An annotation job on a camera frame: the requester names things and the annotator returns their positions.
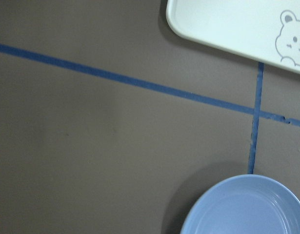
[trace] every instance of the bear face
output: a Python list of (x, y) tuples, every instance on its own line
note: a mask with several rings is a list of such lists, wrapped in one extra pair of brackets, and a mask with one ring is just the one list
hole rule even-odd
[(281, 13), (282, 28), (276, 39), (277, 52), (284, 59), (290, 59), (300, 66), (300, 20), (291, 11)]

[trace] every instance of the blue line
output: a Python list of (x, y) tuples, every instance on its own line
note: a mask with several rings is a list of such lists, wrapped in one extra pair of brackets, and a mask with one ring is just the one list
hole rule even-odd
[(136, 79), (136, 78), (108, 72), (108, 71), (105, 71), (102, 69), (89, 67), (89, 66), (82, 65), (79, 63), (74, 63), (74, 62), (62, 60), (59, 58), (54, 58), (51, 56), (46, 56), (46, 55), (30, 52), (27, 50), (18, 49), (18, 48), (7, 46), (7, 45), (0, 44), (0, 52), (9, 54), (9, 55), (14, 55), (14, 56), (24, 58), (24, 59), (30, 59), (33, 61), (38, 61), (38, 62), (54, 65), (57, 67), (62, 67), (65, 69), (81, 72), (84, 74), (89, 74), (89, 75), (105, 78), (108, 80), (117, 81), (120, 83), (134, 85), (134, 86), (141, 87), (144, 89), (154, 90), (154, 91), (157, 91), (160, 93), (169, 94), (169, 95), (177, 96), (180, 98), (185, 98), (185, 99), (189, 99), (189, 100), (193, 100), (193, 101), (197, 101), (197, 102), (202, 102), (205, 104), (209, 104), (212, 106), (217, 106), (217, 107), (221, 107), (221, 108), (225, 108), (225, 109), (229, 109), (229, 110), (233, 110), (233, 111), (238, 111), (238, 112), (242, 112), (242, 113), (246, 113), (246, 114), (250, 114), (250, 115), (252, 115), (254, 112), (253, 108), (250, 108), (250, 107), (237, 105), (237, 104), (230, 103), (227, 101), (222, 101), (219, 99), (190, 93), (187, 91), (171, 88), (168, 86), (164, 86), (164, 85), (144, 81), (141, 79)]
[(262, 62), (259, 62), (258, 63), (257, 84), (256, 84), (255, 107), (254, 107), (254, 114), (253, 114), (251, 146), (250, 146), (248, 169), (247, 169), (248, 174), (254, 173), (258, 127), (259, 127), (259, 117), (260, 117), (263, 69), (264, 69), (264, 64)]

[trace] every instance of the light blue plate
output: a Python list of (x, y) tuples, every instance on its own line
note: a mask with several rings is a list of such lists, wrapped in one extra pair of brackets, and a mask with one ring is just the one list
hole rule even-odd
[(300, 234), (300, 201), (268, 177), (235, 176), (204, 193), (181, 234)]

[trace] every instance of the cartoon bear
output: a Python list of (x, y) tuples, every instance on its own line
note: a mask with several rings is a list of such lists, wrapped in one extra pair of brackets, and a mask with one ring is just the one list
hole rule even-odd
[(281, 13), (283, 24), (280, 35), (276, 39), (277, 52), (282, 57), (281, 62), (289, 62), (300, 66), (300, 20), (292, 11)]

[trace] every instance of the bear ear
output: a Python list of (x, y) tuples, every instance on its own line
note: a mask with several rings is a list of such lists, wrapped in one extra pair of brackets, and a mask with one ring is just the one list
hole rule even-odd
[(283, 11), (281, 14), (281, 22), (283, 25), (292, 22), (292, 21), (296, 21), (296, 16), (294, 15), (293, 12), (291, 11)]

